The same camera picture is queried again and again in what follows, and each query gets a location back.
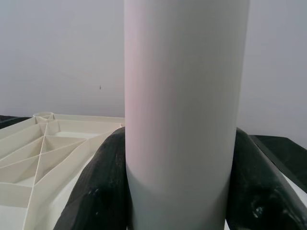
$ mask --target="plastic tray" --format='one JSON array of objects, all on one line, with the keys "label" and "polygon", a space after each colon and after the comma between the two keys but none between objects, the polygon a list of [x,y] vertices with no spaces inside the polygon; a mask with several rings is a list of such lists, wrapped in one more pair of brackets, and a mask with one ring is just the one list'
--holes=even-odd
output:
[{"label": "plastic tray", "polygon": [[50,112],[0,130],[0,228],[52,230],[83,168],[123,118]]}]

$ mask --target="white cylinder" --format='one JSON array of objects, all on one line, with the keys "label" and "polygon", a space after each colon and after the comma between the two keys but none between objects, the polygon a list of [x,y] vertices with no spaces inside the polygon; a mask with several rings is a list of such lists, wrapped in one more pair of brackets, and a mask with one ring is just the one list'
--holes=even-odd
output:
[{"label": "white cylinder", "polygon": [[248,0],[125,0],[135,230],[222,230]]}]

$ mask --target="cylindrical pole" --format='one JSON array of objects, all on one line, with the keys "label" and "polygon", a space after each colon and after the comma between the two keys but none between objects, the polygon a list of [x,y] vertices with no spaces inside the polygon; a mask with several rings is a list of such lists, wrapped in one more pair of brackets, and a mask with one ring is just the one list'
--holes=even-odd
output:
[{"label": "cylindrical pole", "polygon": [[222,230],[248,0],[125,0],[135,230]]}]

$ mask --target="white wall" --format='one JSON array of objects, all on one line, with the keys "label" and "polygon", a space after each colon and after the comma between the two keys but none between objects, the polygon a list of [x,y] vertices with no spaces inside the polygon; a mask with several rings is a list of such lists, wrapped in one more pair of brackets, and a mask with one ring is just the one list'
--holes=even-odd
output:
[{"label": "white wall", "polygon": [[123,0],[1,1],[0,115],[124,116],[123,25]]},{"label": "white wall", "polygon": [[238,126],[307,148],[307,1],[251,0]]},{"label": "white wall", "polygon": [[[306,0],[251,0],[238,113],[248,133],[304,147],[306,9]],[[123,116],[123,36],[123,0],[1,1],[0,114]]]}]

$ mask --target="white tube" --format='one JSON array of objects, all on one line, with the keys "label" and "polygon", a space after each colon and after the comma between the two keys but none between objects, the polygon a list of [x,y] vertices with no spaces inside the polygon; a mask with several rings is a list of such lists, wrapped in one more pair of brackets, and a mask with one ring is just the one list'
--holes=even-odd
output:
[{"label": "white tube", "polygon": [[125,0],[135,230],[222,230],[248,0]]}]

